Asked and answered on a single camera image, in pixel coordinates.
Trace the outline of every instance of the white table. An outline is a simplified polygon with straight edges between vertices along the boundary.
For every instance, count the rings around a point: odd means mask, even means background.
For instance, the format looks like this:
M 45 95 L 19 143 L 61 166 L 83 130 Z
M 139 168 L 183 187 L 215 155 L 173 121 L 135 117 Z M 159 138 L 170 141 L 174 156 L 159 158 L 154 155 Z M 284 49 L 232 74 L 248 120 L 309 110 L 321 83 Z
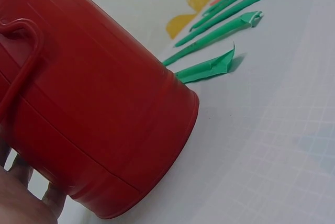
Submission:
M 113 220 L 69 201 L 60 224 L 335 223 L 335 2 L 262 0 L 243 12 L 255 10 L 256 28 L 171 66 L 237 47 L 233 73 L 189 85 L 198 120 L 158 186 Z

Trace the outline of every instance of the hand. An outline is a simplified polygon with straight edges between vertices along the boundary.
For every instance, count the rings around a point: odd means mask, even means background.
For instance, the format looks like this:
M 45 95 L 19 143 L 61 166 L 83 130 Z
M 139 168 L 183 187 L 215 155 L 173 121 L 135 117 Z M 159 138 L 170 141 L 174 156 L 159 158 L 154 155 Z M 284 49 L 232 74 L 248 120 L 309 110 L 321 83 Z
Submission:
M 42 200 L 28 191 L 33 169 L 20 156 L 4 170 L 10 152 L 0 140 L 0 222 L 2 224 L 57 224 L 66 195 L 49 184 Z

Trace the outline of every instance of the table surface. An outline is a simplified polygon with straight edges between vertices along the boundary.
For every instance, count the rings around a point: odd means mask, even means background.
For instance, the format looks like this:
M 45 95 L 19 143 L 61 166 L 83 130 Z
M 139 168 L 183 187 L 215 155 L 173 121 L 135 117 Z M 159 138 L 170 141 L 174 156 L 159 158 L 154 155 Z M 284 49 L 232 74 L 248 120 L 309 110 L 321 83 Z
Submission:
M 69 200 L 60 224 L 335 222 L 335 2 L 262 0 L 243 12 L 255 10 L 264 12 L 257 27 L 171 65 L 178 71 L 236 44 L 232 73 L 189 85 L 198 120 L 158 186 L 113 220 Z

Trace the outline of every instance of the red handle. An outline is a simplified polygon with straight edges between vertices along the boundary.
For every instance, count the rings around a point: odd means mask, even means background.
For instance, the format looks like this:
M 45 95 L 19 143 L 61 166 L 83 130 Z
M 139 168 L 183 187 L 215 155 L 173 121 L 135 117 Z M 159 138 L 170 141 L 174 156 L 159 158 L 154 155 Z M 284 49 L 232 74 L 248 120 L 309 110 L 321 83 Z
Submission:
M 36 65 L 43 47 L 43 33 L 33 21 L 29 19 L 18 19 L 8 24 L 3 24 L 0 22 L 0 33 L 10 33 L 19 29 L 25 29 L 27 32 L 29 32 L 33 38 L 34 47 L 21 70 L 11 83 L 2 101 L 0 102 L 0 122 L 5 117 L 7 109 L 11 105 L 16 95 L 19 93 L 20 88 Z

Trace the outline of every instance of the finger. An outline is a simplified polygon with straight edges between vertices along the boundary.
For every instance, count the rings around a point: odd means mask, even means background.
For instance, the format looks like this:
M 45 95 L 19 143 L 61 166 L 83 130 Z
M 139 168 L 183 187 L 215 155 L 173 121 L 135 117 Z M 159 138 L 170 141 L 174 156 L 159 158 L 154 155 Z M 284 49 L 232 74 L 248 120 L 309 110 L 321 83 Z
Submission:
M 49 207 L 56 218 L 59 218 L 65 204 L 66 194 L 49 183 L 48 190 L 43 196 L 42 201 Z
M 13 177 L 17 178 L 25 187 L 28 187 L 33 169 L 21 158 L 20 155 L 16 155 L 12 167 L 8 172 Z
M 9 153 L 9 145 L 2 138 L 0 138 L 0 166 L 4 167 Z

